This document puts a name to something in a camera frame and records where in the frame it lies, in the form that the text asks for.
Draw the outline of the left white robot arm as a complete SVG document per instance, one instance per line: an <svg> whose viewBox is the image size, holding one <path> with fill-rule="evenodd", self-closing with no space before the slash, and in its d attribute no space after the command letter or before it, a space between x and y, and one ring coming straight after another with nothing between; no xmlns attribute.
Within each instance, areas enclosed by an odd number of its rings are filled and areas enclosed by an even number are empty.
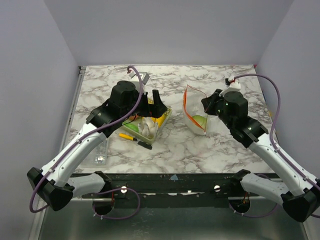
<svg viewBox="0 0 320 240"><path fill-rule="evenodd" d="M54 211L64 208L72 198L90 193L104 198L111 185L102 173L72 177L80 163L103 141L119 129L131 116L159 118L166 111L159 91L152 90L153 102L148 94L131 81L121 80L111 90L110 97L94 108L78 134L50 162L41 168L32 167L27 178L33 195L39 195Z"/></svg>

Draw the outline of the clear zip top bag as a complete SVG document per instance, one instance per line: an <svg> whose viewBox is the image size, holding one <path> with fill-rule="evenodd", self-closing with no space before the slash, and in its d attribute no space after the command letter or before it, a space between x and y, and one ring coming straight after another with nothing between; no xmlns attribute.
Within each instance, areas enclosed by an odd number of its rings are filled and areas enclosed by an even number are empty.
<svg viewBox="0 0 320 240"><path fill-rule="evenodd" d="M206 97L207 95L203 91L191 85L187 85L183 93L182 110L183 110L184 122L186 126L194 134L201 135L201 136L207 135L207 131L210 126L210 120L208 119L208 114L204 112L204 108L201 103L201 99ZM192 123L192 116L194 115L201 115L201 116L207 117L206 131L201 130L200 128L196 127Z"/></svg>

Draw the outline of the green cabbage toy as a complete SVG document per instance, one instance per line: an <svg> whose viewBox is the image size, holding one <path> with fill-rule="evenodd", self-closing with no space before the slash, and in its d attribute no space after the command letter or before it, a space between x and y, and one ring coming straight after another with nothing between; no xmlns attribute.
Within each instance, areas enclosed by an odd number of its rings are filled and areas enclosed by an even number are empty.
<svg viewBox="0 0 320 240"><path fill-rule="evenodd" d="M206 131L208 121L208 118L206 116L193 115L191 117L191 121L196 127L200 128L204 132Z"/></svg>

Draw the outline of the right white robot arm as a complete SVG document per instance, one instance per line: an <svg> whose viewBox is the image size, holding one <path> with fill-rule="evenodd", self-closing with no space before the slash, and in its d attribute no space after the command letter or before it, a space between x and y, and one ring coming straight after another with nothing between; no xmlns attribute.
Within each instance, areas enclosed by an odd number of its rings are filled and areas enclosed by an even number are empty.
<svg viewBox="0 0 320 240"><path fill-rule="evenodd" d="M221 89L201 100L204 112L217 116L232 137L258 155L281 179L275 182L248 170L233 177L230 191L241 196L254 193L282 206L295 221L305 222L320 206L320 180L303 169L278 144L271 133L248 115L248 101L239 91L222 94Z"/></svg>

